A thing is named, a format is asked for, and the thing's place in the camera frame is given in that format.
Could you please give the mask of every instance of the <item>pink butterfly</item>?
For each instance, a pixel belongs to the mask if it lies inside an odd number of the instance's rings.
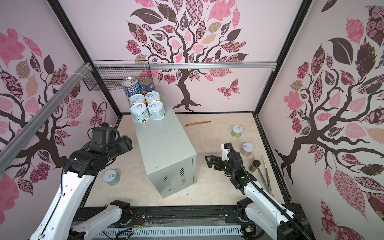
[[[226,96],[226,97],[229,99],[229,96],[232,95],[231,92],[233,92],[233,93],[239,93],[239,88],[238,88],[237,85],[239,85],[238,78],[235,79],[235,80],[232,82],[232,84],[231,84],[231,86],[230,86],[229,88],[218,88],[217,90],[218,90],[219,92],[221,92],[221,93],[224,93],[224,96]]]
[[[104,110],[100,107],[98,110],[98,105],[92,100],[92,108],[95,112],[95,115],[92,117],[91,121],[89,122],[90,126],[93,126],[96,123],[101,124],[103,122],[103,118],[101,115],[103,114]]]

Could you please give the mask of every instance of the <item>white can lid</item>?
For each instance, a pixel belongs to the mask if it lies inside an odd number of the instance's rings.
[[[153,101],[148,104],[148,110],[150,111],[158,111],[163,108],[163,103],[160,101]]]
[[[131,107],[131,113],[140,114],[147,110],[147,106],[144,103],[136,103]]]
[[[153,101],[153,100],[158,100],[160,97],[160,94],[158,92],[149,92],[145,95],[145,99],[147,99],[148,101]]]
[[[104,182],[112,182],[116,178],[116,171],[113,169],[110,169],[106,171],[103,175],[103,181]]]
[[[129,102],[132,105],[136,104],[136,103],[142,103],[143,101],[144,101],[144,95],[143,94],[135,94],[129,98]]]
[[[239,133],[239,134],[243,132],[243,128],[240,125],[233,126],[232,130],[234,133]]]
[[[245,142],[245,143],[243,143],[243,149],[244,149],[244,151],[246,151],[246,152],[253,152],[253,150],[254,150],[255,148],[253,147],[252,143],[250,143],[250,142]]]

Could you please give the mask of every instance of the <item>pink wall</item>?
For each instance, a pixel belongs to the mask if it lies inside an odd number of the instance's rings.
[[[4,2],[0,21],[2,149],[83,61],[44,0]],[[2,238],[28,239],[36,230],[60,185],[62,167],[89,140],[93,101],[98,105],[105,98],[81,81],[0,176]],[[97,115],[96,125],[104,114]],[[116,122],[109,107],[107,122]]]
[[[193,14],[193,5],[184,0],[120,0],[113,3],[72,0],[61,1],[61,4],[93,60],[148,58],[157,63],[205,62],[215,56],[212,62],[219,62],[225,56],[227,58],[222,61],[276,61],[301,4],[300,0],[189,2],[196,4],[197,14]],[[165,14],[166,9],[172,14]],[[157,17],[147,18],[148,15],[143,15],[145,11]],[[190,31],[181,27],[175,30],[182,18],[192,23]],[[227,30],[221,33],[226,24]],[[132,32],[143,37],[135,38]],[[199,79],[192,81],[188,72],[181,71],[180,79],[176,70],[161,73],[163,76],[170,74],[168,82],[160,81],[158,71],[154,71],[155,83],[162,86],[172,105],[179,106],[175,111],[254,111],[270,74],[270,69],[199,71],[193,71]],[[230,88],[236,79],[238,91]],[[119,108],[128,112],[124,93],[112,95]]]
[[[315,1],[260,114],[316,239],[383,237],[383,29],[382,1]]]

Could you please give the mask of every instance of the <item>can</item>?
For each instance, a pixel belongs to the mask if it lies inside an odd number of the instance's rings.
[[[136,122],[145,122],[149,118],[147,106],[144,103],[136,103],[131,107],[131,115]]]
[[[129,101],[129,98],[132,97],[135,94],[141,93],[141,88],[139,86],[139,81],[136,78],[126,78],[121,81],[122,88],[125,92],[125,95],[127,96],[127,99]]]
[[[253,147],[252,143],[245,142],[240,149],[240,153],[245,157],[249,157],[251,156],[254,149],[255,148]]]
[[[135,105],[136,103],[144,103],[144,104],[147,104],[147,102],[145,101],[145,98],[144,98],[144,95],[143,94],[135,94],[133,95],[130,99],[129,99],[129,102],[133,105]]]
[[[155,85],[153,84],[153,79],[151,77],[141,78],[139,81],[139,85],[144,95],[146,95],[149,92],[156,91]]]
[[[235,125],[232,128],[232,137],[238,138],[243,133],[243,128],[240,125]]]
[[[161,120],[166,115],[163,103],[160,101],[153,101],[148,104],[148,112],[153,120]]]
[[[150,104],[153,101],[160,101],[160,93],[158,92],[149,92],[147,95],[145,95],[145,100],[147,101],[147,104]]]
[[[116,185],[120,181],[120,175],[115,170],[110,169],[104,173],[103,181],[109,186]]]

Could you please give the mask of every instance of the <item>beige tabletop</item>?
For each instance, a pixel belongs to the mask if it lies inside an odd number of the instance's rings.
[[[178,114],[178,119],[183,126],[191,122],[211,121],[184,127],[197,152],[197,183],[163,199],[146,175],[132,118],[130,115],[124,115],[118,130],[131,138],[133,150],[117,157],[114,163],[98,174],[85,206],[104,206],[116,199],[128,202],[131,206],[237,204],[245,196],[232,185],[228,177],[224,176],[224,172],[208,168],[204,158],[208,155],[221,157],[220,146],[228,142],[232,142],[236,151],[240,151],[244,142],[251,142],[254,145],[253,154],[262,163],[260,168],[264,177],[265,168],[261,159],[262,155],[266,160],[274,198],[279,203],[284,203],[251,113]],[[234,125],[240,125],[244,129],[240,138],[236,139],[231,136],[231,129]],[[252,155],[250,157],[242,156],[242,158],[245,168],[248,169],[253,160]],[[115,169],[121,176],[120,182],[115,186],[109,186],[103,182],[103,174],[109,169]],[[252,174],[263,185],[257,171]]]

